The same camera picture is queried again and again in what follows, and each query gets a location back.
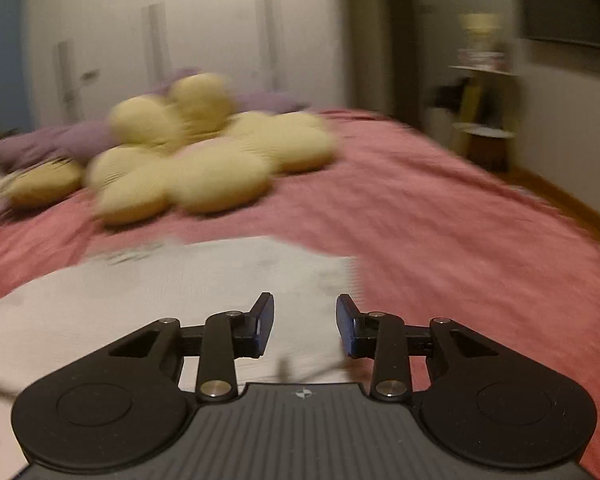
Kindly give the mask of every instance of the shelf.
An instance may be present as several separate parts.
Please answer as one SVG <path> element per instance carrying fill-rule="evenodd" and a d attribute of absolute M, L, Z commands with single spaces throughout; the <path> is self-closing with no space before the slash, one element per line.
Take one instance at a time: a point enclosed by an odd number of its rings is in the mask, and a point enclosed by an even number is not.
<path fill-rule="evenodd" d="M 497 75 L 508 75 L 508 76 L 514 76 L 514 74 L 512 74 L 511 72 L 503 72 L 502 70 L 492 70 L 490 68 L 480 68 L 477 66 L 459 66 L 459 65 L 452 65 L 449 68 L 455 68 L 458 70 L 471 70 L 472 72 L 484 72 L 487 74 L 497 74 Z"/>
<path fill-rule="evenodd" d="M 475 123 L 454 123 L 454 127 L 462 132 L 477 135 L 479 137 L 491 137 L 492 139 L 512 139 L 516 136 L 513 132 L 490 128 L 483 124 Z"/>

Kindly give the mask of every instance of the red blanket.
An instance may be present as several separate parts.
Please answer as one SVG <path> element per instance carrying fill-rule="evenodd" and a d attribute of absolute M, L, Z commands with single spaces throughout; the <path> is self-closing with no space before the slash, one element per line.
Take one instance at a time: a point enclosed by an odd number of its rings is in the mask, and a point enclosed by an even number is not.
<path fill-rule="evenodd" d="M 583 464 L 600 478 L 600 247 L 556 210 L 397 123 L 366 112 L 324 115 L 341 137 L 340 160 L 279 179 L 248 208 L 214 218 L 170 212 L 111 233 L 90 219 L 91 196 L 81 191 L 1 227 L 0 296 L 86 251 L 168 236 L 275 235 L 353 255 L 363 310 L 410 324 L 454 318 L 583 384 L 599 411 Z M 368 367 L 360 371 L 364 378 Z M 426 386 L 422 367 L 415 380 Z"/>

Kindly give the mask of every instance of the silver bolt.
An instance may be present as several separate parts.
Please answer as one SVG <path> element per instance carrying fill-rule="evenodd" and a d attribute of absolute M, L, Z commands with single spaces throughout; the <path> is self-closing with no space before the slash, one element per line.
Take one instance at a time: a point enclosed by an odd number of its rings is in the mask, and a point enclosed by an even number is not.
<path fill-rule="evenodd" d="M 389 379 L 376 384 L 376 392 L 385 397 L 399 397 L 407 392 L 407 385 L 402 381 Z"/>
<path fill-rule="evenodd" d="M 200 391 L 207 397 L 222 397 L 231 391 L 231 385 L 226 381 L 207 381 L 200 386 Z"/>

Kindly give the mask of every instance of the crosshair symbol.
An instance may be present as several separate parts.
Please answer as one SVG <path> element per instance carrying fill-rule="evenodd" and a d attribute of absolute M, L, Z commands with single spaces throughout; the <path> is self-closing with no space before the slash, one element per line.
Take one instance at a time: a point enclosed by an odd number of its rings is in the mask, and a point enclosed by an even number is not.
<path fill-rule="evenodd" d="M 313 394 L 314 393 L 311 390 L 309 390 L 308 388 L 303 388 L 302 390 L 296 391 L 296 397 L 299 397 L 302 400 L 308 399 Z"/>

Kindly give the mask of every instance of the white cloth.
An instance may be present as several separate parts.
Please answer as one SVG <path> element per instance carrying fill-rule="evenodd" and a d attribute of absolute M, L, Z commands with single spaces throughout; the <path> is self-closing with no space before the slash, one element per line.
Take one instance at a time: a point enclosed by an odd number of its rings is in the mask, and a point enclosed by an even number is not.
<path fill-rule="evenodd" d="M 341 293 L 355 297 L 351 269 L 352 258 L 253 237 L 116 253 L 58 270 L 0 299 L 0 389 L 19 392 L 161 317 L 188 326 L 247 311 L 263 291 L 274 295 L 273 330 L 263 357 L 236 361 L 238 382 L 348 381 L 335 302 Z M 194 389 L 197 364 L 185 360 L 182 389 Z M 10 434 L 8 423 L 0 415 L 0 434 Z M 5 446 L 17 452 L 12 436 Z"/>

